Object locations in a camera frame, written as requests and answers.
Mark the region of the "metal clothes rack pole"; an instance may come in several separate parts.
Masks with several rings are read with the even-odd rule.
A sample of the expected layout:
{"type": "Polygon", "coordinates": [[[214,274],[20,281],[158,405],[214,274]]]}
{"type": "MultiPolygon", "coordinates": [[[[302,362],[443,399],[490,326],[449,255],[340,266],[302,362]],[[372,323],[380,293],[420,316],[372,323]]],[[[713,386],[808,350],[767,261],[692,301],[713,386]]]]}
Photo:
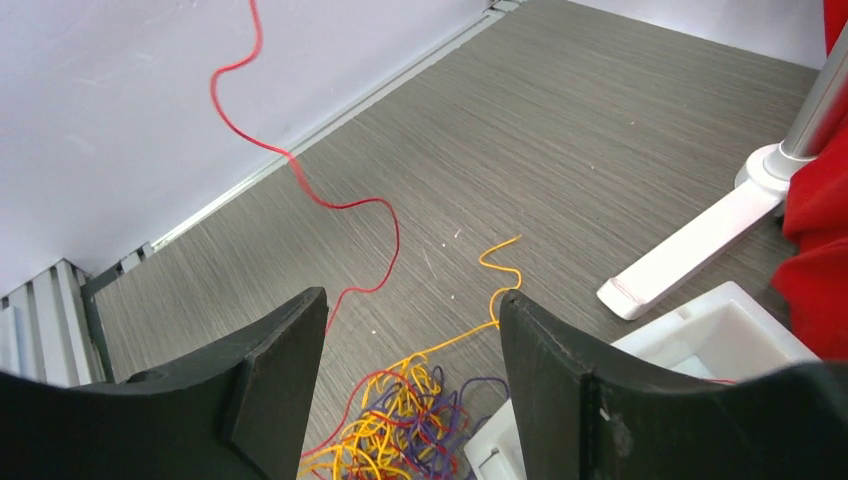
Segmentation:
{"type": "Polygon", "coordinates": [[[792,123],[781,150],[795,159],[819,155],[847,112],[847,31],[843,29],[792,123]]]}

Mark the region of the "white plastic bin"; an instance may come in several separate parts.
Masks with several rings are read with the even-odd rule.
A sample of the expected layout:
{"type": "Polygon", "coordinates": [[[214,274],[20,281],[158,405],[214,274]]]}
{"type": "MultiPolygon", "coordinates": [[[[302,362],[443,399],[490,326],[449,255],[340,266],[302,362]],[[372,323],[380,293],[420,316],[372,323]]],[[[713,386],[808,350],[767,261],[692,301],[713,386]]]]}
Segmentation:
{"type": "MultiPolygon", "coordinates": [[[[731,384],[819,357],[728,281],[614,341],[612,346],[690,377],[731,384]]],[[[464,447],[476,479],[525,479],[510,399],[464,447]]]]}

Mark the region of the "red t-shirt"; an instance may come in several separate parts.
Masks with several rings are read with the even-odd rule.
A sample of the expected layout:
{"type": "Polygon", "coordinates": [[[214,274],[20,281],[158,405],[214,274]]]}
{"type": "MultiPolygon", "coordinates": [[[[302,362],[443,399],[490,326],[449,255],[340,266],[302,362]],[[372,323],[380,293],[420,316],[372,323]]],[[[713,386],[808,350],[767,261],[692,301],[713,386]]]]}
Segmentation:
{"type": "MultiPolygon", "coordinates": [[[[847,23],[847,4],[826,1],[827,58],[847,23]]],[[[773,278],[796,336],[824,360],[847,357],[847,112],[816,157],[796,172],[785,203],[783,233],[798,252],[773,278]]]]}

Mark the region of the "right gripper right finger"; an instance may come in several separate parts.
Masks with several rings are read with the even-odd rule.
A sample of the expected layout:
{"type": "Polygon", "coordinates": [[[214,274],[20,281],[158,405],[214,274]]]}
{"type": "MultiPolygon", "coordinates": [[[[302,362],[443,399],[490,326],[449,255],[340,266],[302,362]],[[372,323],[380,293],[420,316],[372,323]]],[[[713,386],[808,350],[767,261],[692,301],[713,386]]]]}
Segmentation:
{"type": "Polygon", "coordinates": [[[677,373],[573,327],[518,290],[504,364],[531,479],[843,479],[847,367],[733,384],[677,373]]]}

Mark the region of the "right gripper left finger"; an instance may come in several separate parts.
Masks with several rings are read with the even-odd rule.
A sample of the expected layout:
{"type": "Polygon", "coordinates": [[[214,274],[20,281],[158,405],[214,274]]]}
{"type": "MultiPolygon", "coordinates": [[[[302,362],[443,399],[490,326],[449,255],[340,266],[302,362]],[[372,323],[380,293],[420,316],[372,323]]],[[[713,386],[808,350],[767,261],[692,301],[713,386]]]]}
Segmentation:
{"type": "Polygon", "coordinates": [[[328,319],[310,287],[122,383],[1,377],[5,479],[293,479],[328,319]]]}

